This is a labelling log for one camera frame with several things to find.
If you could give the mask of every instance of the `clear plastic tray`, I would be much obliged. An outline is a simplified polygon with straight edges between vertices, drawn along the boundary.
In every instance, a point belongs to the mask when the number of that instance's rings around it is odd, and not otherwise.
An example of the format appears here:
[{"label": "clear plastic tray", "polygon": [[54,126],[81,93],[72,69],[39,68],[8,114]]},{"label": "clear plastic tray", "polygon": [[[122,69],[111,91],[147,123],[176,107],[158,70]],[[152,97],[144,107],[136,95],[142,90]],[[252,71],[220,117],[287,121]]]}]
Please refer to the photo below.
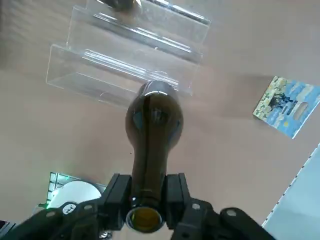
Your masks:
[{"label": "clear plastic tray", "polygon": [[127,108],[134,99],[139,84],[113,74],[104,59],[82,51],[52,45],[46,82],[62,89],[93,97],[99,101]]},{"label": "clear plastic tray", "polygon": [[96,0],[74,6],[66,47],[51,47],[47,83],[125,107],[153,80],[191,95],[210,21],[178,6],[141,4],[127,13]]}]

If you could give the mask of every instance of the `white surface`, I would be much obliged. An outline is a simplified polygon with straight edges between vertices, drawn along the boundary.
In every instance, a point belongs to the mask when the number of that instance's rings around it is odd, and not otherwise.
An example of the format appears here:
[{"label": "white surface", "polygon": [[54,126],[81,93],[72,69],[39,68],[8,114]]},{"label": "white surface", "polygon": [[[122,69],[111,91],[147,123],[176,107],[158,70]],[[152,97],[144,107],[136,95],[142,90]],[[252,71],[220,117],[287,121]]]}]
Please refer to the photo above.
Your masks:
[{"label": "white surface", "polygon": [[320,148],[317,148],[265,224],[277,240],[320,239]]},{"label": "white surface", "polygon": [[84,181],[68,182],[54,192],[55,195],[48,208],[59,208],[66,202],[79,204],[101,197],[101,193],[95,186]]}]

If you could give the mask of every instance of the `tabletop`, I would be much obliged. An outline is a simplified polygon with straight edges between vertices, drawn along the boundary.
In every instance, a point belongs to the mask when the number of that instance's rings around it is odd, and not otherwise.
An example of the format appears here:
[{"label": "tabletop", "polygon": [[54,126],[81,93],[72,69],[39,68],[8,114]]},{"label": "tabletop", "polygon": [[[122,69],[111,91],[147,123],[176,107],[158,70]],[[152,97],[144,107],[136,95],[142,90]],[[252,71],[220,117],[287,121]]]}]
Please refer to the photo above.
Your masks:
[{"label": "tabletop", "polygon": [[[0,1],[2,220],[21,222],[45,202],[50,172],[106,184],[113,173],[132,170],[126,112],[46,84],[50,46],[66,42],[75,4],[86,3]],[[217,211],[241,208],[262,223],[318,145],[318,108],[295,139],[252,113],[275,75],[319,85],[319,10],[317,0],[202,7],[212,25],[194,95],[181,103],[183,133],[168,159],[168,173],[184,172],[193,197]]]}]

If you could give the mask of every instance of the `white round object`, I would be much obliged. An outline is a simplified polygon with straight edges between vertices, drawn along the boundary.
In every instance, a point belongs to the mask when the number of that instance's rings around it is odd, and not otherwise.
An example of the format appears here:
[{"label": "white round object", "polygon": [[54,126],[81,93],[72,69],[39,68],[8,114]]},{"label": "white round object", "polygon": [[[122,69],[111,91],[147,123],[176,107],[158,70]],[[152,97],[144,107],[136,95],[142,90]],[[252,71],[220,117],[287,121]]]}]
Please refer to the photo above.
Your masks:
[{"label": "white round object", "polygon": [[79,204],[101,197],[99,190],[85,181],[71,181],[53,191],[48,208],[60,208],[66,202]]}]

